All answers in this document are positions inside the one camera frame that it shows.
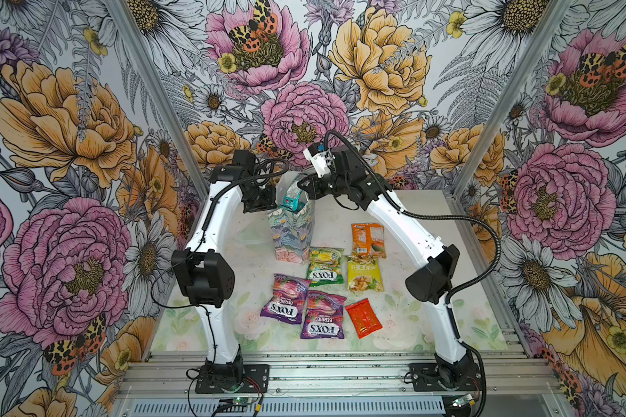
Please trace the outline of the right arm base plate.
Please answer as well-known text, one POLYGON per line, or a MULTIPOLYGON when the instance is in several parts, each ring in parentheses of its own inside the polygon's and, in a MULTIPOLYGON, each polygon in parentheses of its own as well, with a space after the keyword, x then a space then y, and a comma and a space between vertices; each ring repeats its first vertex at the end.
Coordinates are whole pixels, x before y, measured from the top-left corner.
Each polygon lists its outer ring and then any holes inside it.
POLYGON ((462 369, 416 362, 409 365, 409 377, 416 392, 480 392, 485 388, 481 371, 475 363, 462 369))

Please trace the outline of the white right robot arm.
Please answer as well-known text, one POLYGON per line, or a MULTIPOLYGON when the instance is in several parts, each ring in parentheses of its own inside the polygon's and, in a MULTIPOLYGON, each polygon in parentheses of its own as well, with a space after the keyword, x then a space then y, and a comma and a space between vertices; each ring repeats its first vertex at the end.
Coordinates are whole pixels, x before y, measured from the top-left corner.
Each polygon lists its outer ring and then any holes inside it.
POLYGON ((390 185, 363 158, 346 146, 325 150, 313 144, 304 150, 305 159, 315 172, 299 185, 309 198, 347 196, 358 207, 378 220, 405 250, 416 270, 405 279, 410 294, 424 304, 427 321, 434 334, 436 359, 449 365, 462 361, 466 348, 453 326, 445 295, 452 289, 451 277, 457 267, 459 251, 444 245, 429 233, 391 190, 390 185))

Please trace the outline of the teal white snack packet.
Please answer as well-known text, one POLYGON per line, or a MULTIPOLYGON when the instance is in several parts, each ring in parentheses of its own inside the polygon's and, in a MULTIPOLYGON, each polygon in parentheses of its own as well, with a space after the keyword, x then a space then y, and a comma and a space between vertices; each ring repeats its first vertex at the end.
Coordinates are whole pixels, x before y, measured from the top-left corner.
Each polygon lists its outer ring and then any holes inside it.
POLYGON ((283 199, 281 201, 281 207, 291 213, 298 213, 304 209, 308 203, 307 194, 297 184, 298 180, 295 180, 285 191, 283 199))

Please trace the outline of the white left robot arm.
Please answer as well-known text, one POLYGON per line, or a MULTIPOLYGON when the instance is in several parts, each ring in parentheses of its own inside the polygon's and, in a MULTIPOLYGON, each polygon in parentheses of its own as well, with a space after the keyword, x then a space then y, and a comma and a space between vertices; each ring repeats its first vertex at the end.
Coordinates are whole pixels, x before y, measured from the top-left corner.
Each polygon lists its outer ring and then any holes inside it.
POLYGON ((208 342, 209 368, 240 361, 240 345, 224 311, 235 288, 236 275, 225 258, 225 240, 239 207, 244 213, 272 210, 276 190, 271 179, 289 169, 283 159, 260 162, 248 150, 237 151, 230 164, 210 172, 210 188, 199 222, 189 242, 172 254, 171 269, 181 294, 201 316, 208 342))

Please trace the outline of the yellow snack packet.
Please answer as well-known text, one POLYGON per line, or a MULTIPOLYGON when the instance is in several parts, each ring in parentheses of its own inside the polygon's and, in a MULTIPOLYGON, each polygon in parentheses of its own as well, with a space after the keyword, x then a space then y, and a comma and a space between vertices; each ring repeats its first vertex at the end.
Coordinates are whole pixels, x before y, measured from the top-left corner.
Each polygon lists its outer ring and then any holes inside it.
POLYGON ((384 292, 384 283, 377 257, 349 256, 347 258, 348 290, 384 292))

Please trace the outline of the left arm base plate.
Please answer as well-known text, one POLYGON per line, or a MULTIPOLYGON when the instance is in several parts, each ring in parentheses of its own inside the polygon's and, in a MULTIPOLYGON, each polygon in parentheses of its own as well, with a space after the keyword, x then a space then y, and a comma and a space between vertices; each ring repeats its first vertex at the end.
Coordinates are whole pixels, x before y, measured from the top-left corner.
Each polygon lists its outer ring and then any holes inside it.
POLYGON ((265 394, 268 390, 269 365, 204 365, 194 378, 196 394, 265 394))

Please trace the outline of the floral paper gift bag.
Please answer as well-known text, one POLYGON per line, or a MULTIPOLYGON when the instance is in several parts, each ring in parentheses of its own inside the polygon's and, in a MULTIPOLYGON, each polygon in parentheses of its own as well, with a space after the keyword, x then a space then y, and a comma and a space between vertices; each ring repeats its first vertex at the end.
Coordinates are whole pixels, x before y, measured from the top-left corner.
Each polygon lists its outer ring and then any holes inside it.
POLYGON ((309 262, 311 241, 315 224, 315 203, 309 199, 303 210, 294 214, 281 207, 286 189, 295 181, 301 181, 307 174, 288 172, 281 176, 276 185, 276 209, 267 213, 271 228, 276 259, 280 262, 305 264, 309 262))

